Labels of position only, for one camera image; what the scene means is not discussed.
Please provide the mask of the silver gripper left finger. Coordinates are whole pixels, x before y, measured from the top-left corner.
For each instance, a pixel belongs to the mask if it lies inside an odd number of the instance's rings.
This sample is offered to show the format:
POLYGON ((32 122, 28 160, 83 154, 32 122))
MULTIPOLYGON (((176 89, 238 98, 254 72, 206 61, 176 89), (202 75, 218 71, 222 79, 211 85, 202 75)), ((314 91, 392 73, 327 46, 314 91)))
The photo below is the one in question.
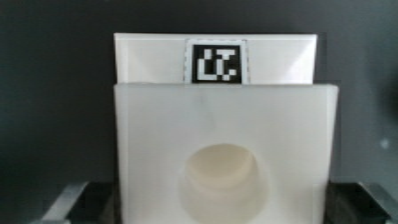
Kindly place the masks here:
POLYGON ((67 214, 73 210, 87 185, 87 182, 76 182, 65 186, 41 218, 44 224, 71 224, 67 214))

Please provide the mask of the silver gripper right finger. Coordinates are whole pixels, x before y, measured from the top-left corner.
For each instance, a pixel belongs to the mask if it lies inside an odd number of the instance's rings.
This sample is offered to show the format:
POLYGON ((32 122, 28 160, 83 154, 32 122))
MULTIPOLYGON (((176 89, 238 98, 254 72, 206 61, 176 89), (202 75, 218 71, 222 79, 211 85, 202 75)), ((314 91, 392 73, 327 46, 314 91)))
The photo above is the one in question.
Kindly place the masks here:
POLYGON ((366 193, 360 224, 398 224, 398 200, 376 183, 359 183, 366 193))

